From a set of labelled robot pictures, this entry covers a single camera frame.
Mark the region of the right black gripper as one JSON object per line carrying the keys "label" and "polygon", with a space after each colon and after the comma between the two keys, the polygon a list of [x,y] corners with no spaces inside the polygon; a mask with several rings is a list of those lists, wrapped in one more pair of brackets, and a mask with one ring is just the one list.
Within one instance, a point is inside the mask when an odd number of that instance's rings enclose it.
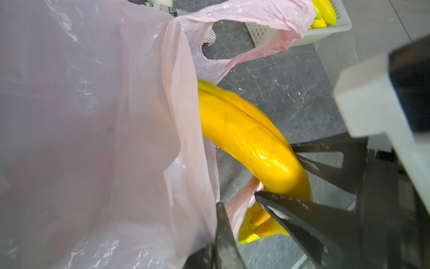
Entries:
{"label": "right black gripper", "polygon": [[256,202],[317,269],[427,269],[430,215],[395,152],[367,156],[367,143],[341,133],[292,145],[306,171],[348,193],[363,177],[359,221],[351,211],[266,191],[255,193]]}

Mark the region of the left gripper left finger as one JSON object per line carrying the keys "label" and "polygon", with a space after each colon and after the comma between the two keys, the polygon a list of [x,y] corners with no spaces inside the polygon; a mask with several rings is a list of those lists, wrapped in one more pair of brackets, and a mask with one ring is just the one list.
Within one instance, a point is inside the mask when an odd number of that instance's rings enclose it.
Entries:
{"label": "left gripper left finger", "polygon": [[214,264],[213,244],[208,244],[196,253],[191,254],[183,269],[212,269]]}

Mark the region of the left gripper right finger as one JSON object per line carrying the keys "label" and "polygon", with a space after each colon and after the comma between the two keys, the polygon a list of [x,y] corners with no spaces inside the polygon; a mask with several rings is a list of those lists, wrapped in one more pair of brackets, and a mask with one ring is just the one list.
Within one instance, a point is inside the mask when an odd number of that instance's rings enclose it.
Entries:
{"label": "left gripper right finger", "polygon": [[246,269],[222,202],[216,204],[215,269]]}

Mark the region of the orange-yellow banana bunch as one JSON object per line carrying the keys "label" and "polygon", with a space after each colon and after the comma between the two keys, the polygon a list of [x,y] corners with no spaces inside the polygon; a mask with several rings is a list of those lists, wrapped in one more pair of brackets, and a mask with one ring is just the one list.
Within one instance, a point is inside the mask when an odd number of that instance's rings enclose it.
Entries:
{"label": "orange-yellow banana bunch", "polygon": [[284,135],[255,105],[210,82],[198,81],[204,137],[231,155],[253,175],[226,206],[234,237],[240,244],[288,232],[256,201],[264,190],[311,201],[308,175]]}

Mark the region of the pink plastic bag with print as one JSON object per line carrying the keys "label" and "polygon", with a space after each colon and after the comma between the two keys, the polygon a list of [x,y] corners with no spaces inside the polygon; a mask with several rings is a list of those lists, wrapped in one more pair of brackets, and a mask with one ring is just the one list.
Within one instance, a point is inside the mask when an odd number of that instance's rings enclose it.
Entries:
{"label": "pink plastic bag with print", "polygon": [[198,81],[287,50],[314,17],[311,1],[2,1],[1,267],[183,267],[220,198]]}

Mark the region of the yellow-green banana bunch right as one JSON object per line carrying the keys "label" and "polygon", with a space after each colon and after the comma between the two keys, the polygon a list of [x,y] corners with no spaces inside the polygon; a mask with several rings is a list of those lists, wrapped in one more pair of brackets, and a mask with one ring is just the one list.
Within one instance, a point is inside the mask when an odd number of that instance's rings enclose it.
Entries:
{"label": "yellow-green banana bunch right", "polygon": [[310,29],[323,29],[328,26],[336,26],[337,13],[329,0],[312,0],[316,17]]}

